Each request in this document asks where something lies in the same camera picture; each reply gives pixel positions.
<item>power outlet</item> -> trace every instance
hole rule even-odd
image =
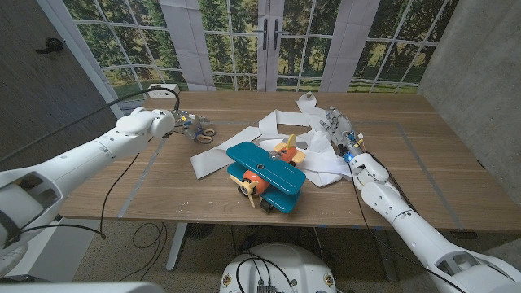
[[[177,84],[151,84],[148,88],[150,89],[151,87],[154,87],[154,86],[160,86],[162,88],[167,88],[167,89],[173,90],[177,94],[179,94],[179,86],[177,86]],[[151,98],[175,98],[175,96],[167,90],[154,90],[154,91],[148,92],[148,95]]]

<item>wooden table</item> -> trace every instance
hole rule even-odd
[[[257,125],[274,109],[298,112],[294,101],[302,94],[183,92],[181,109],[213,121],[215,141],[203,145],[176,134],[163,142],[153,139],[110,194],[105,216],[219,224],[363,226],[349,181],[322,188],[307,181],[292,213],[276,211],[266,215],[259,208],[253,209],[237,192],[225,168],[200,180],[195,177],[191,156]],[[521,231],[519,208],[423,96],[316,96],[318,107],[334,105],[354,123],[357,132],[363,132],[366,148],[387,166],[420,215],[437,229]],[[172,109],[173,105],[173,99],[148,99],[143,104],[149,109]],[[278,129],[279,133],[309,131],[288,125],[279,125]],[[131,158],[116,161],[76,190],[60,214],[99,218],[105,194],[130,161]],[[379,214],[362,205],[369,226],[390,227]]]

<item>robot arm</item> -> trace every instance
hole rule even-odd
[[[139,107],[99,138],[41,164],[0,172],[0,256],[40,232],[21,230],[51,223],[78,186],[113,161],[145,150],[150,137],[161,138],[174,126],[171,112]]]
[[[388,182],[389,173],[360,148],[351,123],[342,126],[336,121],[347,120],[331,107],[326,130],[352,170],[355,187],[362,200],[383,216],[405,241],[422,265],[449,280],[465,292],[519,291],[521,273],[498,258],[485,256],[456,246],[419,216]],[[459,292],[454,286],[431,274],[440,292]]]

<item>floor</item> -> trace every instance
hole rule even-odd
[[[107,239],[94,237],[89,250],[77,270],[75,282],[116,282],[126,274],[143,267],[153,255],[157,243],[137,249],[132,243],[136,229],[144,224],[138,221],[105,221]],[[224,268],[234,258],[234,245],[229,225],[215,225],[212,233],[202,239],[188,238],[179,265],[174,272],[164,266],[175,231],[175,223],[166,224],[168,240],[160,258],[146,274],[144,281],[153,282],[166,292],[217,292]],[[311,228],[264,227],[236,225],[234,237],[237,247],[250,235],[256,235],[254,245],[267,242],[286,242],[300,245],[318,253]],[[420,268],[393,256],[399,282],[385,278],[378,250],[367,230],[319,229],[324,257],[333,270],[339,290],[357,292],[436,292],[429,276]],[[387,235],[391,247],[416,260],[394,231]],[[146,246],[157,237],[154,226],[143,227],[135,234],[135,243]],[[457,240],[445,234],[452,242],[474,251],[500,257],[521,270],[521,235],[479,234],[477,240]],[[137,281],[144,270],[125,280]]]

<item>door handle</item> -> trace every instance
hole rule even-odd
[[[263,33],[262,35],[262,50],[266,50],[268,41],[268,19],[264,19],[264,29],[256,29],[254,33]]]
[[[63,43],[55,37],[48,37],[46,39],[46,48],[36,50],[36,52],[38,54],[49,54],[50,52],[60,52],[61,50],[63,50]]]
[[[274,50],[277,50],[277,40],[278,40],[278,35],[287,35],[287,34],[290,34],[290,32],[287,32],[287,31],[279,31],[278,30],[278,20],[275,20],[275,32],[274,32]]]

